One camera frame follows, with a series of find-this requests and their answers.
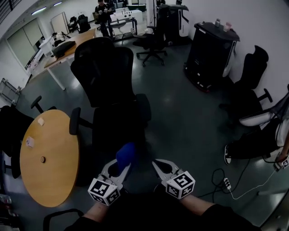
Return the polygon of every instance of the wooden round table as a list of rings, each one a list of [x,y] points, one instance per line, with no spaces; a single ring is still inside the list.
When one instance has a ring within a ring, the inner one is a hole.
[[[44,125],[38,123],[43,118]],[[79,144],[69,134],[70,118],[60,110],[39,115],[29,126],[20,152],[20,169],[24,185],[39,204],[55,207],[70,195],[79,167]],[[27,137],[33,148],[26,146]]]

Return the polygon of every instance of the wooden desk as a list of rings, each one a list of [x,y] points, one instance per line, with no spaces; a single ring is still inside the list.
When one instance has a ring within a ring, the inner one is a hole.
[[[61,87],[62,90],[65,90],[65,87],[62,85],[62,83],[56,78],[56,76],[52,73],[51,71],[51,67],[55,66],[56,64],[58,63],[61,63],[61,62],[65,62],[67,61],[67,63],[69,64],[69,66],[71,65],[69,59],[73,58],[74,56],[74,53],[75,53],[75,50],[76,48],[84,43],[85,41],[89,40],[89,39],[92,39],[95,37],[95,29],[92,29],[92,30],[89,30],[87,32],[84,32],[82,34],[79,34],[75,37],[72,37],[68,40],[66,40],[65,42],[68,42],[68,41],[75,41],[75,45],[70,48],[69,50],[67,50],[64,54],[63,57],[60,57],[60,58],[56,58],[55,56],[54,57],[50,57],[50,59],[47,61],[46,65],[44,66],[45,69],[47,69],[47,71],[50,73],[50,75],[54,78],[54,80],[57,82],[57,84]]]
[[[44,119],[44,125],[38,123]],[[39,115],[29,126],[20,151],[20,169],[31,197],[46,207],[63,203],[70,195],[79,167],[77,136],[69,134],[70,118],[60,110]],[[34,139],[34,147],[26,139]]]

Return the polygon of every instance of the ceiling light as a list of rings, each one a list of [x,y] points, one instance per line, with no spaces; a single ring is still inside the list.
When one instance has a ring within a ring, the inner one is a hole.
[[[39,9],[39,10],[36,10],[36,11],[33,12],[31,15],[37,14],[38,12],[43,11],[43,10],[45,10],[45,9],[46,9],[46,7],[42,8],[42,9]]]
[[[62,2],[56,3],[56,4],[54,4],[53,6],[59,5],[59,4],[61,4],[61,3],[62,3]]]

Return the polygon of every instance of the extension cord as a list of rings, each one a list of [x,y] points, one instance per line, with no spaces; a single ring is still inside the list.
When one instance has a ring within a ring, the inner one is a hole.
[[[242,195],[239,196],[238,198],[234,198],[234,196],[233,196],[233,194],[232,194],[232,192],[231,192],[231,185],[230,185],[230,182],[229,182],[228,178],[224,178],[224,182],[225,182],[225,185],[226,185],[227,189],[230,191],[230,193],[231,193],[231,195],[232,195],[232,198],[233,198],[234,200],[238,200],[238,199],[240,199],[242,196],[244,196],[245,194],[247,194],[248,192],[251,192],[252,190],[254,190],[254,189],[256,189],[256,188],[259,188],[259,187],[264,186],[264,185],[270,180],[270,178],[273,176],[274,173],[275,173],[275,170],[272,172],[272,174],[269,176],[269,178],[265,181],[264,184],[258,185],[257,187],[250,189],[249,191],[245,192],[244,194],[242,194]]]

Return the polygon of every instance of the blue object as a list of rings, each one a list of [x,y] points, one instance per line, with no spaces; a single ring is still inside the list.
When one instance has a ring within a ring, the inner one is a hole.
[[[125,144],[116,155],[119,174],[135,160],[135,143],[130,142]]]

